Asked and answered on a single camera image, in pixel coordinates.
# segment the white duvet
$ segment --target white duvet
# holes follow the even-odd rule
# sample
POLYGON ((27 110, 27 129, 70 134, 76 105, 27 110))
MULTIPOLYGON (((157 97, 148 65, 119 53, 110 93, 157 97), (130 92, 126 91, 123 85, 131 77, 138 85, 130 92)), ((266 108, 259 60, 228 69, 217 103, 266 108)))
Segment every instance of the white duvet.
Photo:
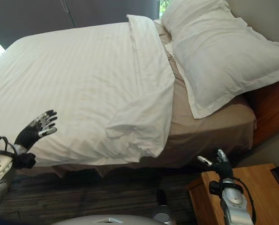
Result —
POLYGON ((36 166, 106 165, 157 157, 172 116, 174 75, 152 20, 24 37, 0 57, 0 135, 14 142, 44 111, 58 131, 36 166))

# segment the beige bed sheet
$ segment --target beige bed sheet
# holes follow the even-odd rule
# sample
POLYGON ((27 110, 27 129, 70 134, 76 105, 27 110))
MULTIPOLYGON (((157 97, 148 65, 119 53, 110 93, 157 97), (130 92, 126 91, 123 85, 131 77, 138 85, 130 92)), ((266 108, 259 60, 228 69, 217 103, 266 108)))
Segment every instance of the beige bed sheet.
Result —
MULTIPOLYGON (((163 45, 171 41, 164 27, 155 23, 163 45)), ((95 168, 102 176, 119 167, 171 167, 179 168, 189 162, 195 163, 198 154, 211 155, 215 148, 222 148, 226 154, 231 151, 247 151, 252 147, 256 118, 245 101, 238 96, 211 116, 195 120, 191 113, 185 83, 177 69, 173 57, 166 51, 175 75, 173 116, 170 134, 165 149, 158 158, 143 157, 139 163, 124 165, 56 165, 34 167, 21 173, 36 175, 57 173, 63 176, 66 171, 95 168)))

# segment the dark carpet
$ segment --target dark carpet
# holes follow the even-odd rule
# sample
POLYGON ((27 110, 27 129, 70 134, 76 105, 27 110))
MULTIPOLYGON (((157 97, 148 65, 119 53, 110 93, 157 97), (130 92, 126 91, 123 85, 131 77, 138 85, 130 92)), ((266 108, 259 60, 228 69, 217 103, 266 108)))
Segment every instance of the dark carpet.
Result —
POLYGON ((196 225, 185 186, 198 178, 192 169, 117 169, 101 178, 95 170, 17 176, 2 205, 0 216, 50 225, 65 219, 125 214, 151 217, 156 190, 161 188, 177 225, 196 225))

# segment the pillowcase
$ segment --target pillowcase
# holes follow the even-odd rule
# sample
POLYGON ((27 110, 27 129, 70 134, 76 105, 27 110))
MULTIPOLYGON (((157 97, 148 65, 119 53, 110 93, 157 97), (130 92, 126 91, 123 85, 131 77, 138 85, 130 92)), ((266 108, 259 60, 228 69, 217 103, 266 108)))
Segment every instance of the pillowcase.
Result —
MULTIPOLYGON (((191 14, 184 5, 184 13, 191 14)), ((237 95, 279 81, 279 47, 256 37, 223 5, 196 19, 185 15, 189 19, 172 33, 173 55, 195 119, 211 115, 237 95)), ((176 16, 170 18, 168 28, 163 21, 167 29, 178 23, 176 16)))
POLYGON ((173 0, 161 17, 161 24, 175 36, 188 22, 217 8, 229 10, 225 0, 173 0))

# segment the green foliage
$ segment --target green foliage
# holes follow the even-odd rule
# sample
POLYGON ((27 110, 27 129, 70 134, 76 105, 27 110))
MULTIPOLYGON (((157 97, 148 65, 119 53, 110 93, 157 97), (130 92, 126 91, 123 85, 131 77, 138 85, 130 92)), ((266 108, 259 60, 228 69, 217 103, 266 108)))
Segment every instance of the green foliage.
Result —
POLYGON ((160 0, 160 17, 166 10, 166 7, 168 7, 169 4, 171 4, 172 0, 160 0))

